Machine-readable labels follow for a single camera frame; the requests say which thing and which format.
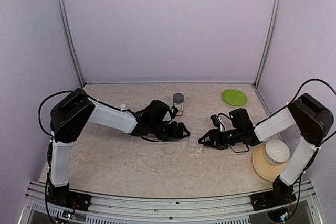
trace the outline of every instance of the bottle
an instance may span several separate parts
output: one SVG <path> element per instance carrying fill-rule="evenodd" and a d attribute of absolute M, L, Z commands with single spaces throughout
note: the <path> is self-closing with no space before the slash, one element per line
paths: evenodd
<path fill-rule="evenodd" d="M 184 108 L 183 108 L 183 102 L 184 102 L 184 95 L 181 93 L 176 93 L 173 95 L 173 106 L 178 109 L 178 112 L 176 115 L 183 115 Z"/>

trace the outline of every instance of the clear plastic container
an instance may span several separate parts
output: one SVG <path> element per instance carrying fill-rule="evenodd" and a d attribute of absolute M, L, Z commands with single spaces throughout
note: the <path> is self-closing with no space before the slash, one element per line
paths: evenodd
<path fill-rule="evenodd" d="M 198 129 L 192 129 L 190 131 L 190 137 L 187 144 L 187 151 L 189 154 L 201 156 L 204 153 L 204 145 L 199 144 L 198 140 L 204 136 L 205 131 L 198 130 Z"/>

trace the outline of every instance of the table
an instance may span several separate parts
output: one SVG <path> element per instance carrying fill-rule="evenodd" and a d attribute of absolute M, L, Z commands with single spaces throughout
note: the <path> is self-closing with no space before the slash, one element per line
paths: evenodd
<path fill-rule="evenodd" d="M 266 117 L 251 85 L 248 84 L 98 84 L 85 91 L 114 106 L 126 104 L 132 111 L 158 99 L 172 105 L 172 96 L 185 96 L 184 114 L 176 120 L 186 127 L 208 131 L 210 116 L 236 109 L 222 100 L 228 88 L 242 90 L 246 108 L 255 125 Z M 230 121 L 223 119 L 227 128 Z M 108 195 L 149 198 L 197 198 L 248 193 L 272 187 L 260 178 L 249 153 L 209 148 L 201 157 L 186 150 L 188 138 L 180 142 L 150 143 L 102 125 L 87 124 L 75 142 L 69 166 L 72 189 Z M 46 171 L 41 176 L 45 181 Z"/>

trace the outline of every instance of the bowl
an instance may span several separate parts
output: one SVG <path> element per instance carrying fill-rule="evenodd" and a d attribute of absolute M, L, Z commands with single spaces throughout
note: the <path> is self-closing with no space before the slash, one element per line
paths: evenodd
<path fill-rule="evenodd" d="M 273 165 L 280 165 L 289 159 L 290 152 L 287 145 L 278 140 L 271 139 L 265 146 L 265 157 Z"/>

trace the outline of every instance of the metal frame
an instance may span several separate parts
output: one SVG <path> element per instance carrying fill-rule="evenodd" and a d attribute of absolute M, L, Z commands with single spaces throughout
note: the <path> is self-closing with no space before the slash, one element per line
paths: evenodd
<path fill-rule="evenodd" d="M 257 72 L 257 76 L 256 76 L 256 79 L 254 81 L 254 86 L 257 89 L 260 85 L 262 75 L 264 74 L 267 58 L 268 58 L 268 55 L 269 55 L 269 50 L 270 50 L 270 47 L 271 47 L 271 44 L 272 44 L 273 35 L 274 35 L 276 22 L 277 22 L 277 18 L 278 18 L 278 13 L 279 13 L 280 1 L 281 0 L 274 0 L 274 2 L 273 2 L 271 20 L 270 20 L 269 27 L 268 27 L 266 42 L 265 42 L 264 50 L 263 50 L 263 53 L 262 53 L 262 58 L 261 58 L 261 62 L 260 62 L 260 65 L 259 65 L 258 72 Z"/>
<path fill-rule="evenodd" d="M 66 7 L 65 7 L 65 0 L 58 0 L 58 6 L 59 6 L 60 13 L 61 13 L 63 29 L 64 29 L 64 33 L 65 33 L 65 36 L 66 36 L 66 40 L 67 40 L 67 44 L 68 44 L 68 48 L 69 48 L 69 52 L 70 52 L 70 56 L 71 56 L 72 65 L 73 65 L 73 68 L 75 69 L 75 74 L 76 74 L 78 83 L 79 83 L 80 87 L 83 88 L 86 83 L 85 83 L 83 73 L 82 73 L 82 70 L 80 68 L 78 58 L 77 58 L 77 54 L 76 54 L 76 51 L 75 51 L 75 46 L 73 44 L 74 41 L 72 39 L 72 35 L 71 35 L 71 32 L 70 32 L 70 26 L 69 26 L 69 21 L 68 21 L 68 17 L 67 17 Z"/>
<path fill-rule="evenodd" d="M 298 184 L 294 191 L 298 193 Z M 44 183 L 31 182 L 25 196 L 25 203 L 18 224 L 26 224 L 32 210 L 46 213 L 44 202 Z M 249 216 L 262 211 L 253 211 L 249 196 L 252 193 L 183 199 L 153 199 L 109 196 L 88 193 L 92 196 L 88 212 L 76 211 L 74 223 L 189 223 L 189 224 L 219 224 L 219 223 L 250 223 Z M 323 224 L 321 208 L 311 182 L 301 184 L 300 201 L 307 200 L 313 213 L 315 224 Z M 56 216 L 63 210 L 53 204 L 48 204 L 49 212 Z"/>

